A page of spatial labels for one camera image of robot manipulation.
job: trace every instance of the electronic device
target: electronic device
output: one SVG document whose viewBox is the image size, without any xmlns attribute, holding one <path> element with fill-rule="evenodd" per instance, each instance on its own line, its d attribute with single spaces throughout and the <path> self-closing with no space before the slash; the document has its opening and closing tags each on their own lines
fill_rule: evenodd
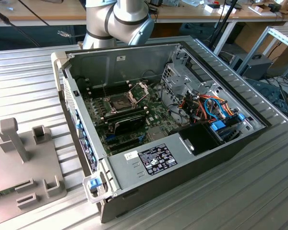
<svg viewBox="0 0 288 230">
<path fill-rule="evenodd" d="M 279 12 L 279 10 L 282 8 L 282 5 L 277 3 L 268 4 L 268 7 L 271 9 L 270 11 L 272 13 Z"/>
<path fill-rule="evenodd" d="M 252 79 L 246 79 L 246 81 L 288 117 L 287 96 L 281 85 L 277 87 Z"/>
<path fill-rule="evenodd" d="M 150 0 L 150 4 L 159 7 L 162 4 L 162 0 Z"/>
<path fill-rule="evenodd" d="M 237 54 L 230 62 L 230 67 L 236 71 L 246 58 L 247 54 Z M 241 72 L 241 76 L 259 80 L 270 68 L 272 61 L 265 55 L 256 53 Z"/>
<path fill-rule="evenodd" d="M 229 160 L 271 126 L 185 42 L 53 56 L 84 190 L 102 223 Z"/>
</svg>

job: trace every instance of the warning label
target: warning label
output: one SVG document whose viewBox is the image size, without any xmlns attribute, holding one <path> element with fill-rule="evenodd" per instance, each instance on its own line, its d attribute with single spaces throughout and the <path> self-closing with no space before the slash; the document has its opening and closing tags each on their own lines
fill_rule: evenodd
<svg viewBox="0 0 288 230">
<path fill-rule="evenodd" d="M 154 175 L 177 164 L 165 144 L 139 152 L 138 155 L 149 175 Z"/>
</svg>

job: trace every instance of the wire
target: wire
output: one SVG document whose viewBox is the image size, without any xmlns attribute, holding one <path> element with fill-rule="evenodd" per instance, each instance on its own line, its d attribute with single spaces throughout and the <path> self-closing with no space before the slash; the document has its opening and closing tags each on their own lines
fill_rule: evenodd
<svg viewBox="0 0 288 230">
<path fill-rule="evenodd" d="M 226 57 L 224 57 L 222 54 L 219 54 L 219 57 L 220 57 L 224 62 L 226 62 L 228 65 L 230 64 L 230 63 L 229 63 L 229 60 L 228 60 Z"/>
<path fill-rule="evenodd" d="M 152 69 L 147 69 L 147 70 L 145 70 L 145 71 L 142 73 L 141 79 L 143 78 L 144 74 L 147 73 L 148 71 L 151 71 L 151 72 L 153 72 L 153 73 L 156 74 L 156 75 L 159 75 L 159 74 L 157 74 L 156 72 L 154 72 Z"/>
<path fill-rule="evenodd" d="M 39 17 L 32 9 L 30 9 L 22 0 L 18 0 L 18 1 L 19 1 L 24 7 L 26 7 L 35 17 L 37 17 L 40 21 L 42 21 L 46 26 L 51 26 L 51 25 L 49 25 L 45 20 L 43 20 L 41 17 Z M 65 31 L 61 31 L 61 30 L 58 30 L 57 34 L 60 35 L 60 36 L 62 36 L 62 37 L 68 37 L 68 38 L 85 36 L 85 34 L 71 35 L 70 33 L 65 32 Z"/>
<path fill-rule="evenodd" d="M 27 39 L 29 39 L 36 47 L 40 47 L 39 43 L 31 38 L 29 35 L 27 35 L 24 31 L 22 31 L 20 28 L 18 28 L 16 25 L 10 22 L 9 18 L 6 17 L 4 14 L 0 13 L 0 19 L 7 25 L 10 25 L 15 30 L 17 30 L 19 33 L 21 33 L 23 36 L 25 36 Z"/>
<path fill-rule="evenodd" d="M 222 101 L 222 102 L 225 101 L 225 100 L 222 99 L 222 98 L 215 97 L 215 96 L 209 96 L 209 95 L 206 95 L 206 94 L 202 94 L 202 95 L 200 95 L 200 97 L 205 98 L 205 99 L 214 98 L 214 99 L 220 100 L 220 101 Z M 223 105 L 223 108 L 226 110 L 226 112 L 227 112 L 229 115 L 231 115 L 231 116 L 234 115 L 234 113 L 233 113 L 233 112 L 230 110 L 230 108 L 228 107 L 228 104 L 227 104 L 227 103 L 225 103 L 225 105 Z"/>
<path fill-rule="evenodd" d="M 165 107 L 167 107 L 167 106 L 164 104 L 163 100 L 162 100 L 163 86 L 164 86 L 164 83 L 161 84 L 160 101 L 162 102 L 162 104 L 163 104 Z M 175 112 L 175 111 L 173 111 L 173 110 L 171 110 L 171 109 L 168 109 L 168 110 L 171 111 L 171 113 L 174 113 L 174 114 L 179 115 L 180 118 L 181 118 L 181 121 L 182 121 L 182 118 L 186 119 L 187 121 L 189 120 L 189 118 L 188 118 L 187 116 L 184 116 L 184 115 L 182 115 L 182 114 L 180 114 L 180 113 L 177 113 L 177 112 Z"/>
<path fill-rule="evenodd" d="M 275 46 L 275 47 L 272 49 L 271 53 L 268 55 L 268 58 L 271 56 L 271 54 L 273 53 L 273 51 L 274 51 L 277 47 L 280 46 L 280 44 L 282 44 L 282 43 L 279 42 L 279 43 L 277 44 L 277 46 Z"/>
<path fill-rule="evenodd" d="M 45 25 L 50 26 L 47 22 L 45 22 L 41 17 L 39 17 L 33 10 L 31 10 L 26 4 L 23 3 L 23 1 L 18 0 L 24 7 L 26 7 L 32 14 L 34 14 L 35 17 L 37 17 L 39 20 L 41 20 Z"/>
<path fill-rule="evenodd" d="M 215 34 L 216 29 L 218 28 L 219 23 L 220 23 L 220 21 L 221 21 L 221 18 L 222 18 L 222 16 L 223 16 L 223 11 L 224 11 L 224 9 L 225 9 L 225 4 L 226 4 L 226 0 L 224 0 L 224 4 L 223 4 L 223 9 L 222 9 L 221 16 L 220 16 L 219 21 L 217 22 L 216 27 L 215 27 L 215 29 L 214 29 L 212 35 L 211 35 L 211 38 L 210 38 L 210 41 L 209 41 L 209 46 L 210 46 L 210 44 L 211 44 L 212 37 L 213 37 L 213 35 Z"/>
<path fill-rule="evenodd" d="M 216 115 L 213 115 L 212 113 L 209 112 L 208 108 L 207 108 L 207 102 L 208 100 L 210 100 L 210 98 L 208 98 L 206 101 L 205 101 L 205 104 L 204 104 L 204 107 L 205 107 L 205 110 L 206 112 L 211 115 L 212 117 L 214 117 L 217 121 L 218 121 L 218 117 Z"/>
</svg>

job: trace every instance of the workbench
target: workbench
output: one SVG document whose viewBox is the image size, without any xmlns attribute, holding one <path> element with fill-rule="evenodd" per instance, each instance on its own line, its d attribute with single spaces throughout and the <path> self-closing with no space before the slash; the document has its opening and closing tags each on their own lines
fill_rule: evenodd
<svg viewBox="0 0 288 230">
<path fill-rule="evenodd" d="M 50 25 L 80 25 L 86 24 L 86 11 L 79 0 L 64 0 L 62 4 L 54 4 L 41 0 L 23 0 L 23 2 L 32 9 L 43 20 Z M 26 9 L 17 0 L 13 0 L 10 5 L 13 11 L 0 8 L 0 12 L 5 14 L 12 23 L 17 26 L 44 25 L 28 9 Z M 158 8 L 157 23 L 216 23 L 220 18 L 218 13 L 209 13 L 204 10 L 203 5 L 197 7 L 180 2 L 178 7 L 160 6 Z M 243 5 L 241 11 L 230 15 L 228 25 L 223 35 L 216 45 L 215 54 L 219 54 L 223 45 L 228 39 L 231 31 L 237 22 L 281 22 L 288 25 L 288 14 L 276 15 L 271 13 L 269 16 L 260 16 Z"/>
<path fill-rule="evenodd" d="M 233 159 L 109 223 L 86 200 L 82 171 L 55 87 L 50 54 L 77 45 L 0 51 L 0 119 L 15 117 L 19 132 L 51 129 L 66 197 L 0 224 L 0 229 L 288 229 L 288 118 L 198 40 L 187 42 L 273 126 Z M 207 79 L 203 71 L 202 79 Z"/>
</svg>

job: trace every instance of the desk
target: desk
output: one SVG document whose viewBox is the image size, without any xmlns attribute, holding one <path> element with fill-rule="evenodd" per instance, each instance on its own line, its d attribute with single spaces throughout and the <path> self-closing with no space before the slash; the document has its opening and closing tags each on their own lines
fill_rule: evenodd
<svg viewBox="0 0 288 230">
<path fill-rule="evenodd" d="M 0 12 L 5 14 L 12 23 L 17 26 L 44 25 L 30 11 L 28 11 L 17 0 L 11 5 L 14 11 L 0 8 Z M 85 24 L 86 12 L 78 0 L 64 0 L 62 4 L 54 4 L 40 0 L 23 0 L 37 15 L 47 21 L 50 25 L 79 25 Z M 202 5 L 193 7 L 184 2 L 179 7 L 160 6 L 158 9 L 157 23 L 213 23 L 219 20 L 218 13 L 204 11 Z M 219 54 L 230 32 L 237 22 L 275 22 L 285 21 L 288 25 L 288 15 L 284 18 L 271 14 L 271 16 L 260 16 L 247 6 L 243 10 L 236 12 L 229 17 L 225 31 L 217 44 L 214 53 Z"/>
</svg>

